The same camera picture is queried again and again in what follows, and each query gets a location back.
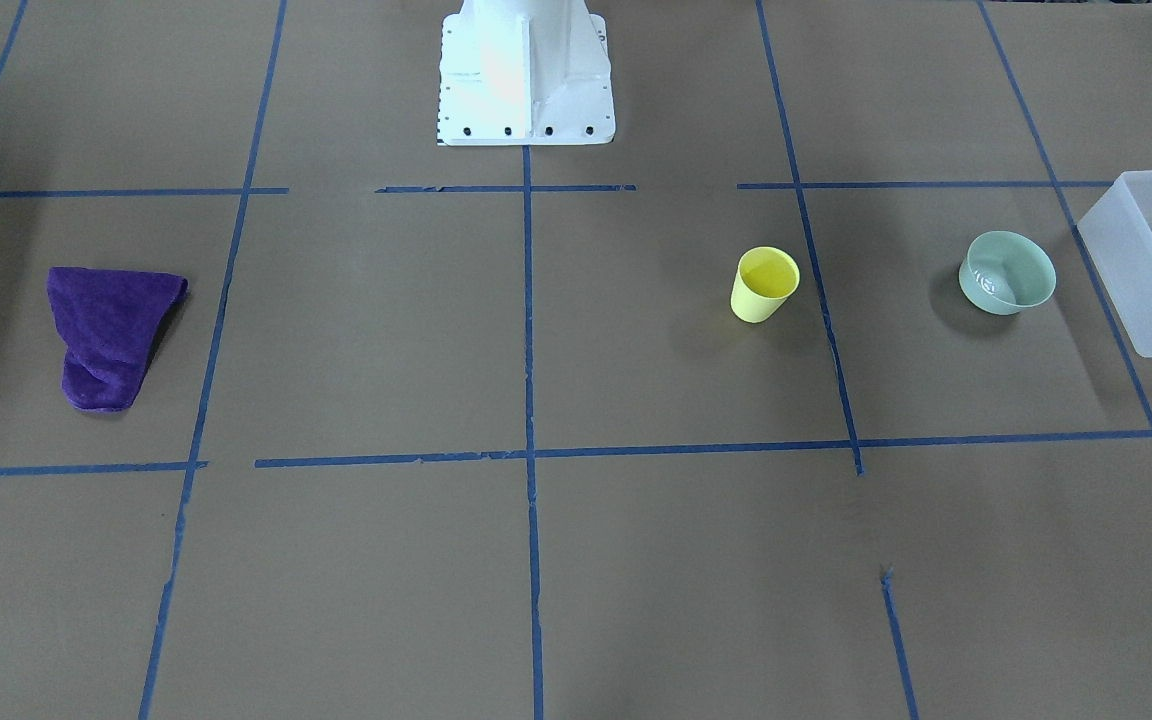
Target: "yellow cup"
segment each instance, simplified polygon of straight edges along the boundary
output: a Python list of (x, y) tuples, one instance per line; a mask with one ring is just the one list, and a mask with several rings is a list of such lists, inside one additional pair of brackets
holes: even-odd
[(775, 247), (756, 247), (741, 256), (732, 287), (732, 312), (745, 323), (763, 323), (799, 288), (799, 265)]

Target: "green bowl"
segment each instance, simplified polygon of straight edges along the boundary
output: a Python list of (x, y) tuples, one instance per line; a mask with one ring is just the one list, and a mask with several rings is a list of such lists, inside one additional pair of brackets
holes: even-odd
[(993, 314), (1016, 314), (1047, 302), (1056, 268), (1041, 247), (1014, 232), (987, 232), (972, 241), (958, 287), (972, 304)]

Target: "purple towel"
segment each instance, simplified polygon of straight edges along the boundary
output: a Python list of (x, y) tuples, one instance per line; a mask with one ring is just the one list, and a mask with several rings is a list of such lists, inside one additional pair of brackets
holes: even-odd
[(129, 270), (52, 268), (47, 300), (69, 346), (60, 389), (69, 404), (97, 414), (132, 406), (145, 381), (162, 317), (184, 295), (179, 275)]

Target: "yellow plastic cup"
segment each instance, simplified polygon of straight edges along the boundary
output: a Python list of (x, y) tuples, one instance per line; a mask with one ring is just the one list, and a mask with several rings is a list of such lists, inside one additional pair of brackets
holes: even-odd
[(732, 287), (732, 312), (745, 323), (763, 323), (799, 288), (799, 265), (775, 247), (756, 247), (740, 257)]

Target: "cup rim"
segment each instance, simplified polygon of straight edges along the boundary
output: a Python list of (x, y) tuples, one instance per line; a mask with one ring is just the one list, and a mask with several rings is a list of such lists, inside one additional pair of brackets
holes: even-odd
[[(790, 283), (790, 290), (788, 290), (785, 295), (763, 295), (761, 291), (755, 290), (755, 288), (749, 287), (749, 283), (745, 282), (745, 275), (744, 273), (741, 273), (741, 270), (745, 266), (745, 258), (749, 258), (751, 252), (759, 250), (771, 250), (772, 252), (780, 255), (781, 259), (786, 260), (786, 263), (790, 265), (790, 270), (794, 270), (794, 282)], [(780, 247), (758, 245), (750, 247), (749, 250), (742, 252), (740, 260), (736, 263), (736, 278), (740, 280), (742, 286), (745, 287), (745, 290), (752, 291), (756, 296), (763, 297), (764, 300), (787, 300), (788, 296), (794, 295), (794, 293), (799, 289), (799, 285), (803, 285), (803, 270), (799, 270), (799, 265), (794, 260), (794, 256), (781, 250)]]
[(1034, 302), (1007, 302), (996, 295), (991, 295), (991, 300), (1002, 306), (1015, 306), (1015, 309), (1018, 310), (1028, 310), (1030, 306), (1039, 306), (1043, 302), (1051, 300), (1052, 295), (1055, 295), (1056, 293), (1056, 265), (1052, 263), (1051, 256), (1047, 255), (1046, 250), (1043, 250), (1041, 245), (1038, 245), (1037, 242), (1023, 236), (1023, 234), (1020, 234), (1018, 232), (984, 232), (978, 234), (978, 236), (973, 238), (972, 245), (968, 247), (967, 255), (963, 258), (963, 263), (968, 266), (968, 270), (972, 270), (972, 249), (977, 247), (978, 242), (987, 241), (993, 237), (1020, 240), (1025, 243), (1025, 245), (1032, 247), (1033, 250), (1037, 250), (1038, 258), (1043, 259), (1043, 266), (1048, 271), (1048, 274), (1051, 274), (1051, 282), (1047, 283), (1047, 291), (1043, 294), (1043, 298)]

